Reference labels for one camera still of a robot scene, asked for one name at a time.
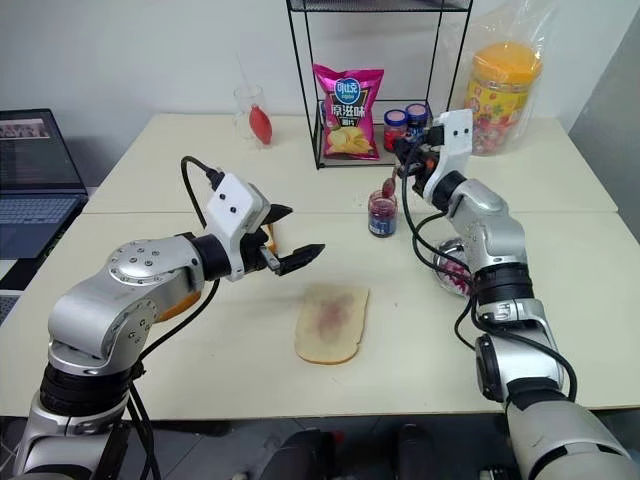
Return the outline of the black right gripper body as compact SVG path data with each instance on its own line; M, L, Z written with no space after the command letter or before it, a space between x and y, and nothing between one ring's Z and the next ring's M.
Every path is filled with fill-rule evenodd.
M423 194L427 181L431 178L439 163L440 152L438 147L423 144L419 149L408 152L407 161L422 161L424 171L421 175L407 176L411 189L416 194Z

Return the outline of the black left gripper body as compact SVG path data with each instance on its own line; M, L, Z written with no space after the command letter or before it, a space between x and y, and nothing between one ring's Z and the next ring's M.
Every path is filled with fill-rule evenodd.
M240 242L240 253L245 274L264 269L276 274L279 257L273 226L262 225L254 233L246 233Z

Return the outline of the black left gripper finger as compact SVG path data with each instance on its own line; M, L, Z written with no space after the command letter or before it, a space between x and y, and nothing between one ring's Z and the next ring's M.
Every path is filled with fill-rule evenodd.
M304 268L315 260L325 249L324 244L309 244L295 249L290 255L279 258L276 268L278 276L284 276Z
M281 219L283 219L284 217L288 216L292 212L293 212L293 209L291 207L280 205L280 204L271 204L269 212L263 219L263 224L264 225L274 224L280 221Z

